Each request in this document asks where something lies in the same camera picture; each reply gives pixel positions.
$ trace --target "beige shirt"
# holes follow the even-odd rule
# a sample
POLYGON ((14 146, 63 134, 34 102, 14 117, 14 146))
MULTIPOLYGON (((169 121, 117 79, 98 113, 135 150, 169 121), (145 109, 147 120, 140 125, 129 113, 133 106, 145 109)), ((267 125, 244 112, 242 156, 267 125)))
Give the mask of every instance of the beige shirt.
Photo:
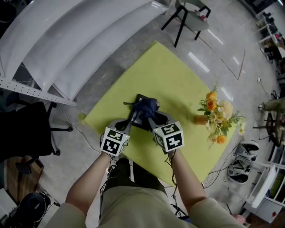
MULTIPOLYGON (((158 190, 114 187, 103 194, 99 228, 244 228, 214 199, 196 203, 189 216, 191 224, 178 219, 169 199, 158 190)), ((82 211, 62 204, 45 228, 85 228, 82 211)))

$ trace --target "person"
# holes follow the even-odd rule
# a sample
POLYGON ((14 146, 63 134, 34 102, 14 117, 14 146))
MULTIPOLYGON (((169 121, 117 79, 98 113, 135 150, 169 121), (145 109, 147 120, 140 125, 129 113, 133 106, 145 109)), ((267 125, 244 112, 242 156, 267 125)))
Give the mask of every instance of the person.
MULTIPOLYGON (((109 173, 102 194, 99 228, 241 228, 204 189, 180 150, 169 154, 171 166, 191 223, 180 220, 171 211, 169 199, 158 179, 134 163, 134 182, 130 180, 127 158, 117 161, 109 173)), ((74 183, 66 201, 60 206, 46 228, 84 228, 88 210, 99 190, 110 163, 102 152, 90 168, 74 183)))

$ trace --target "white curved panel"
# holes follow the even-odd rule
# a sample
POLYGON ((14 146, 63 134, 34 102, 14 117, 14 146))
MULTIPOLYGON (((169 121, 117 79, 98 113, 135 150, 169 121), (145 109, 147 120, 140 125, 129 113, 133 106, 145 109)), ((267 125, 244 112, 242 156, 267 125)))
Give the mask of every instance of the white curved panel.
POLYGON ((166 10, 166 7, 153 1, 113 23, 75 56, 57 77, 55 87, 73 100, 82 86, 116 49, 166 10))
POLYGON ((150 0, 88 0, 58 21, 34 45, 24 64, 43 92, 100 32, 150 0))
POLYGON ((19 65, 40 37, 83 0, 35 0, 11 23, 0 40, 2 72, 12 79, 19 65))

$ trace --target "dark pants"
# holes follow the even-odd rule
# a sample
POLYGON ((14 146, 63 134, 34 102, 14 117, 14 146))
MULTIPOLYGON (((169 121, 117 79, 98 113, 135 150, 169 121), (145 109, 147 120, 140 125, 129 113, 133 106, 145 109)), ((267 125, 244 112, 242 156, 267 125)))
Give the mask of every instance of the dark pants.
POLYGON ((269 60, 273 60, 273 59, 281 60, 282 59, 282 56, 277 47, 271 46, 269 48, 264 48, 264 52, 271 53, 271 55, 268 56, 269 60))
POLYGON ((165 192, 164 186, 157 177, 134 163, 134 182, 130 180, 130 164, 128 159, 119 159, 111 170, 104 191, 117 186, 146 187, 165 192))

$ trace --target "orange flower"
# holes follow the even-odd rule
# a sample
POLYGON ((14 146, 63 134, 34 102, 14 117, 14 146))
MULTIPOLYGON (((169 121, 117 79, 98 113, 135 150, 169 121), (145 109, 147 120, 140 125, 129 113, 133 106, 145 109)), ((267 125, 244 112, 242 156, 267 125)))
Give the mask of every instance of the orange flower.
POLYGON ((224 144, 226 142, 226 139, 227 139, 226 136, 220 135, 217 139, 217 143, 218 144, 224 144))
POLYGON ((207 99, 207 100, 214 100, 214 101, 215 101, 215 100, 217 99, 217 93, 211 91, 210 93, 208 93, 208 94, 206 95, 206 99, 207 99))
POLYGON ((208 109, 209 111, 215 110, 216 107, 217 107, 217 103, 216 103, 214 100, 208 100, 208 101, 207 101, 207 109, 208 109))

